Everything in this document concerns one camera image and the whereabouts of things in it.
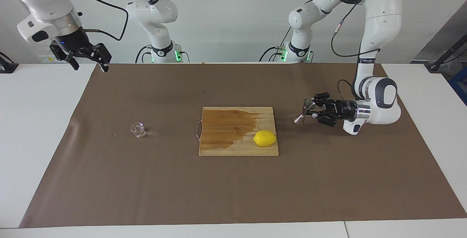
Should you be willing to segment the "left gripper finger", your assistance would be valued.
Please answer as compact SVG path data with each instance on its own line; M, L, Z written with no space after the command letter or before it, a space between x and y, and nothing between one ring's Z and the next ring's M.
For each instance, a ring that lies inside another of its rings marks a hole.
M337 123L338 113L331 110L312 111L318 123L333 127Z
M329 92L316 94L313 102L322 110L336 110L336 101L330 98Z

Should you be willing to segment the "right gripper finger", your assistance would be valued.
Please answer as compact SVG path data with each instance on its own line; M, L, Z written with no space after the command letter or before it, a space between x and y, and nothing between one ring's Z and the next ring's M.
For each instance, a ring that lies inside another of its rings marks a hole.
M80 68L78 62L74 58L73 52L66 54L56 41L51 42L49 48L57 60L67 62L75 71Z
M85 47L85 57L95 63L98 63L102 72L108 72L108 65L110 64L112 56L103 43Z

